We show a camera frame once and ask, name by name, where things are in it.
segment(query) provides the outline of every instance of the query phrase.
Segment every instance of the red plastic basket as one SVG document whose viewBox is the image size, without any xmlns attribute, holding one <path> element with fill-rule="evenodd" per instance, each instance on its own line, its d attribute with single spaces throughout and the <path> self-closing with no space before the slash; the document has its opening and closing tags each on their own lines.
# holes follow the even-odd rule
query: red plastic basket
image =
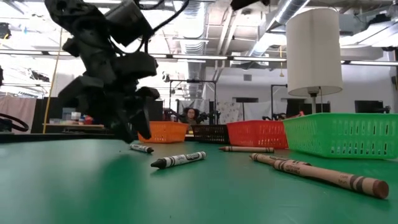
<svg viewBox="0 0 398 224">
<path fill-rule="evenodd" d="M 227 124 L 227 128 L 233 146 L 288 148 L 281 121 L 239 121 Z"/>
<path fill-rule="evenodd" d="M 150 121 L 149 123 L 152 137 L 144 139 L 138 134 L 138 139 L 142 142 L 150 143 L 174 143 L 184 142 L 188 124 L 171 121 Z"/>
</svg>

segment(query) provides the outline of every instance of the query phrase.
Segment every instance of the white lampshade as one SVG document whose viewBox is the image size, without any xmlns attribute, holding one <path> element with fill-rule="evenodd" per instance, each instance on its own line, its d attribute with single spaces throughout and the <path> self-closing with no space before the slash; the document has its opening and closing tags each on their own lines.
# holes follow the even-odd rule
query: white lampshade
<svg viewBox="0 0 398 224">
<path fill-rule="evenodd" d="M 290 95 L 322 95 L 343 89 L 341 77 L 339 14 L 331 9 L 312 9 L 291 18 L 286 25 L 287 86 Z"/>
</svg>

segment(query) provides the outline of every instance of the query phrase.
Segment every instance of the yellow pole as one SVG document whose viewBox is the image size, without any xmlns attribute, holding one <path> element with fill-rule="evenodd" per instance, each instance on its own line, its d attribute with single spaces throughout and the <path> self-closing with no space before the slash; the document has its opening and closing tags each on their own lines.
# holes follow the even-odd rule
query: yellow pole
<svg viewBox="0 0 398 224">
<path fill-rule="evenodd" d="M 61 52 L 61 47 L 62 47 L 62 30 L 60 32 L 60 48 L 58 49 L 58 54 L 57 54 L 57 59 L 55 61 L 55 68 L 54 68 L 54 73 L 52 75 L 52 81 L 51 81 L 51 87 L 50 87 L 50 93 L 49 93 L 49 98 L 47 100 L 47 106 L 45 107 L 45 113 L 44 113 L 44 126 L 43 126 L 43 134 L 45 134 L 45 129 L 47 127 L 47 116 L 49 115 L 49 108 L 50 108 L 50 100 L 51 100 L 51 92 L 52 88 L 54 86 L 54 80 L 55 80 L 55 75 L 57 73 L 57 67 L 58 67 L 58 60 L 60 58 L 60 52 Z"/>
</svg>

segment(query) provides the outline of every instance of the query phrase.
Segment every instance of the ceiling light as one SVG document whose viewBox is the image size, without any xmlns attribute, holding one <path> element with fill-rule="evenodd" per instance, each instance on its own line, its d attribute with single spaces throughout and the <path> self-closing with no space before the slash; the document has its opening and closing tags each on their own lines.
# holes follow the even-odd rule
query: ceiling light
<svg viewBox="0 0 398 224">
<path fill-rule="evenodd" d="M 26 86 L 26 87 L 51 87 L 51 84 L 34 84 L 34 83 L 3 83 L 4 86 Z"/>
<path fill-rule="evenodd" d="M 50 55 L 58 55 L 58 52 L 49 52 Z M 71 56 L 68 52 L 60 52 L 61 56 Z"/>
<path fill-rule="evenodd" d="M 173 55 L 173 58 L 179 59 L 199 59 L 199 60 L 226 60 L 227 56 L 217 56 L 217 55 Z"/>
<path fill-rule="evenodd" d="M 248 62 L 286 62 L 286 58 L 269 58 L 269 57 L 234 57 L 233 60 Z"/>
<path fill-rule="evenodd" d="M 398 66 L 398 62 L 351 61 L 350 65 Z"/>
<path fill-rule="evenodd" d="M 150 56 L 154 58 L 167 58 L 167 55 L 165 54 L 151 54 Z"/>
<path fill-rule="evenodd" d="M 0 50 L 0 54 L 41 55 L 39 50 Z"/>
<path fill-rule="evenodd" d="M 85 3 L 92 3 L 92 4 L 119 4 L 122 1 L 114 1 L 114 0 L 84 0 Z"/>
<path fill-rule="evenodd" d="M 208 43 L 208 39 L 187 39 L 187 38 L 181 38 L 181 37 L 173 37 L 172 40 L 177 40 L 177 41 L 182 41 L 182 42 L 194 42 L 194 43 Z"/>
<path fill-rule="evenodd" d="M 206 60 L 195 60 L 195 59 L 178 59 L 178 62 L 206 63 Z"/>
</svg>

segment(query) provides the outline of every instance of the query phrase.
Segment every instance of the fluorescent light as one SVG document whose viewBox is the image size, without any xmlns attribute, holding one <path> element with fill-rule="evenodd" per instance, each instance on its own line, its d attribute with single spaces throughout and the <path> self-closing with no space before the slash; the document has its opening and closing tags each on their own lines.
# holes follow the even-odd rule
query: fluorescent light
<svg viewBox="0 0 398 224">
<path fill-rule="evenodd" d="M 51 84 L 33 84 L 33 83 L 3 83 L 4 86 L 29 86 L 29 87 L 51 87 Z"/>
<path fill-rule="evenodd" d="M 398 62 L 351 61 L 350 65 L 398 66 Z"/>
<path fill-rule="evenodd" d="M 195 59 L 178 59 L 178 62 L 195 62 L 195 63 L 206 63 L 206 60 L 195 60 Z"/>
<path fill-rule="evenodd" d="M 122 1 L 113 1 L 113 0 L 84 0 L 85 3 L 92 3 L 92 4 L 119 4 Z"/>
<path fill-rule="evenodd" d="M 39 50 L 0 50 L 0 54 L 41 55 Z"/>
<path fill-rule="evenodd" d="M 141 1 L 140 3 L 144 4 L 144 5 L 148 4 L 148 5 L 153 5 L 154 6 L 154 5 L 158 4 L 159 2 L 158 1 Z M 173 6 L 172 2 L 165 2 L 164 4 L 166 6 Z"/>
<path fill-rule="evenodd" d="M 234 57 L 233 60 L 247 62 L 286 62 L 286 58 L 269 58 L 269 57 Z"/>
<path fill-rule="evenodd" d="M 58 55 L 58 52 L 49 52 L 50 55 Z M 68 52 L 61 51 L 61 56 L 71 56 Z"/>
<path fill-rule="evenodd" d="M 167 55 L 165 54 L 151 54 L 150 56 L 154 58 L 167 58 Z"/>
<path fill-rule="evenodd" d="M 173 58 L 179 59 L 199 59 L 199 60 L 226 60 L 227 56 L 217 56 L 217 55 L 173 55 Z"/>
</svg>

